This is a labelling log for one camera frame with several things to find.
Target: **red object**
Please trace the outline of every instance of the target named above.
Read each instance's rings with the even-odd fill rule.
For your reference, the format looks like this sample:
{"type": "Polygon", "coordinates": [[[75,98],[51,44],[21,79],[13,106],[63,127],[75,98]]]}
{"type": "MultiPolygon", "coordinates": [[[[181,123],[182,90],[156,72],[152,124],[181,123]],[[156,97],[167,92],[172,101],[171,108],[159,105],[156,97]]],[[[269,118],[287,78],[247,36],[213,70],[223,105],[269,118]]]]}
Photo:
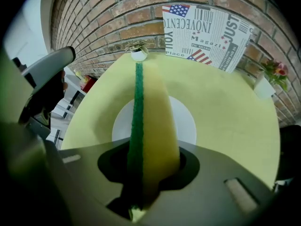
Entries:
{"type": "Polygon", "coordinates": [[[95,79],[95,78],[92,78],[92,77],[90,77],[90,76],[87,76],[87,77],[88,77],[87,83],[85,83],[85,84],[83,84],[83,85],[80,86],[80,88],[81,88],[84,92],[86,92],[86,93],[89,92],[89,90],[91,89],[91,87],[92,87],[92,86],[95,84],[95,82],[97,81],[97,79],[95,79]]]}

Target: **american flag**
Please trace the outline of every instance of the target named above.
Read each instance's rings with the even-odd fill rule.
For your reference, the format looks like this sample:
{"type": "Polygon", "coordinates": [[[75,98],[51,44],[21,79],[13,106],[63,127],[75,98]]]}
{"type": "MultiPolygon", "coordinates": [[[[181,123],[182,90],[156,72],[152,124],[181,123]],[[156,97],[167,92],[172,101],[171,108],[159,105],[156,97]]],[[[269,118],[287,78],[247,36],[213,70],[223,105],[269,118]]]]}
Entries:
{"type": "Polygon", "coordinates": [[[206,65],[209,65],[212,63],[212,61],[202,52],[201,49],[194,52],[187,59],[193,60],[193,61],[198,61],[198,62],[204,63],[206,65]]]}
{"type": "Polygon", "coordinates": [[[163,6],[162,11],[167,13],[176,14],[181,17],[185,17],[188,10],[189,5],[171,5],[171,6],[163,6]]]}

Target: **white plate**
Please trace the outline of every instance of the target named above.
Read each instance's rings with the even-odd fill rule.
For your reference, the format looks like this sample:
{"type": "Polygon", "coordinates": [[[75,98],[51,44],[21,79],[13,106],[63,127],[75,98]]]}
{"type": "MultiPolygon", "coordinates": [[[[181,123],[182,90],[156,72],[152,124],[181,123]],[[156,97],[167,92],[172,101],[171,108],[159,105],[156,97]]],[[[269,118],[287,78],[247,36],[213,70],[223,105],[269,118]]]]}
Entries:
{"type": "MultiPolygon", "coordinates": [[[[178,140],[196,144],[197,129],[189,110],[180,101],[169,97],[173,110],[174,122],[178,140]]],[[[134,100],[127,103],[119,112],[113,125],[112,141],[131,136],[134,100]]]]}

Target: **brick wall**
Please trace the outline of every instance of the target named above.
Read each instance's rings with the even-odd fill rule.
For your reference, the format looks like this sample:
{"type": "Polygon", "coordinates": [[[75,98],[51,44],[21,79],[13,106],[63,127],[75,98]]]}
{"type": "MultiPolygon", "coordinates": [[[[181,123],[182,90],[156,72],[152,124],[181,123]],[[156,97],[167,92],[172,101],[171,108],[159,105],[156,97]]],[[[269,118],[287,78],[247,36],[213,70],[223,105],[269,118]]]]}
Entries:
{"type": "Polygon", "coordinates": [[[71,70],[100,77],[129,41],[143,39],[151,43],[150,51],[164,51],[161,6],[183,2],[231,12],[256,27],[237,69],[256,77],[267,59],[287,64],[289,90],[275,86],[273,99],[280,126],[294,124],[301,112],[301,50],[273,0],[55,0],[52,48],[73,46],[77,57],[71,70]]]}

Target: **pink flower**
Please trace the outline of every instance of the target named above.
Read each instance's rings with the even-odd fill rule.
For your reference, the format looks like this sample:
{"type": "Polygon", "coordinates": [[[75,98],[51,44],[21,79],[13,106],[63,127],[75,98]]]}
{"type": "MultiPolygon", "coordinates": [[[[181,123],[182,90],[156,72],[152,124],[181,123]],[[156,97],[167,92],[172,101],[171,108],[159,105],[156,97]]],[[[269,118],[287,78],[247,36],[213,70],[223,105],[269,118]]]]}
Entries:
{"type": "Polygon", "coordinates": [[[275,70],[275,73],[286,76],[288,74],[288,68],[285,64],[280,62],[275,70]]]}

